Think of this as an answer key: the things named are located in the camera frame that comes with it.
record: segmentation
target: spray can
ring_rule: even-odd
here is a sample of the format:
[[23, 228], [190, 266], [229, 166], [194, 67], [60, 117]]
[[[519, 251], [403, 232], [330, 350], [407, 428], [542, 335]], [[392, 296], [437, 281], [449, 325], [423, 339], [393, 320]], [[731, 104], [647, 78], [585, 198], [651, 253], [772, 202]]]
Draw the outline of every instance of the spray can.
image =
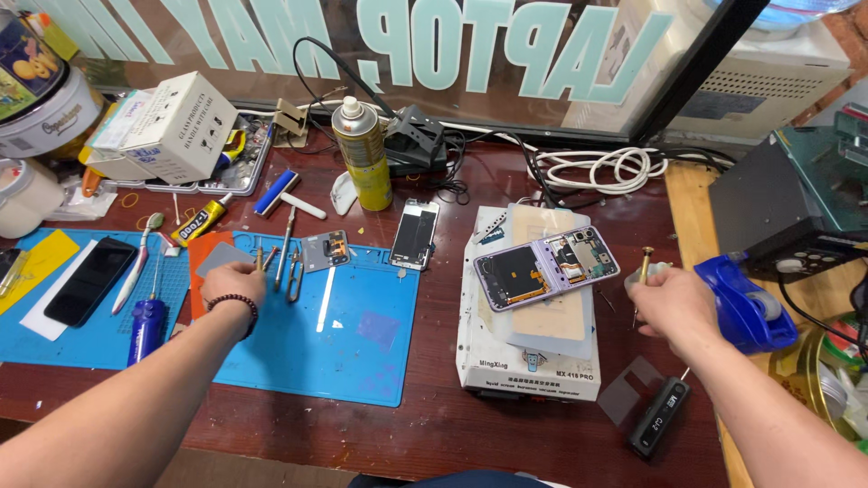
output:
[[358, 203], [372, 211], [389, 207], [391, 181], [377, 112], [356, 97], [345, 96], [344, 104], [332, 114], [332, 129], [356, 186]]
[[186, 221], [184, 225], [172, 233], [172, 239], [178, 241], [178, 244], [181, 244], [183, 247], [187, 247], [190, 241], [204, 234], [211, 227], [211, 224], [215, 223], [221, 215], [226, 213], [226, 204], [230, 198], [232, 198], [232, 194], [227, 193], [226, 196], [219, 200], [208, 202], [192, 219]]

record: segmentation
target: blue tape dispenser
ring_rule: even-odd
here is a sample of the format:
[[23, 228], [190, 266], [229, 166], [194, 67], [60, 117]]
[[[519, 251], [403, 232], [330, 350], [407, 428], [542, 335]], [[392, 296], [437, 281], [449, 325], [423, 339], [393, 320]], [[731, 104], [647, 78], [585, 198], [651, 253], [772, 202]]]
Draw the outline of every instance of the blue tape dispenser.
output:
[[739, 269], [743, 253], [717, 256], [694, 266], [716, 296], [720, 333], [744, 354], [769, 353], [799, 337], [789, 313], [771, 293]]

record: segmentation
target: scissors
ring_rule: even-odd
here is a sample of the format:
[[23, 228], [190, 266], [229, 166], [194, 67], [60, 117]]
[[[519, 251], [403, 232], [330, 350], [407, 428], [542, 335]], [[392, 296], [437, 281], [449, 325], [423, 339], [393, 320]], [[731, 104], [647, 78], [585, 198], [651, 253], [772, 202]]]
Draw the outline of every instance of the scissors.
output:
[[302, 264], [299, 249], [296, 247], [293, 251], [293, 260], [289, 263], [289, 281], [286, 283], [286, 302], [291, 303], [299, 299], [299, 290], [301, 289], [301, 277], [304, 276], [305, 266]]

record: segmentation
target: yellow spray can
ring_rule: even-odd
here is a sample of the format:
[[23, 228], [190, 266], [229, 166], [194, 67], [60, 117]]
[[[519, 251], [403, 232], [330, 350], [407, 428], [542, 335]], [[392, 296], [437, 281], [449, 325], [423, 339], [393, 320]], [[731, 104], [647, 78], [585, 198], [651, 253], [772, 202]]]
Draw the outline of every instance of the yellow spray can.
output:
[[389, 207], [391, 181], [377, 112], [356, 97], [346, 96], [344, 104], [332, 114], [332, 129], [356, 186], [358, 203], [373, 211]]

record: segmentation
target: wrist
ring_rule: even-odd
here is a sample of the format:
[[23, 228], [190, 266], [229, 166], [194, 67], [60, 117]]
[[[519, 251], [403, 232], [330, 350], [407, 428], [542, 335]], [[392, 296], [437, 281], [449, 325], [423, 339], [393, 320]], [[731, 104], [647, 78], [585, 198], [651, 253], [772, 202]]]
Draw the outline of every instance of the wrist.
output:
[[211, 312], [221, 318], [222, 323], [229, 325], [239, 336], [240, 340], [250, 326], [253, 312], [250, 306], [241, 300], [223, 300], [211, 309]]

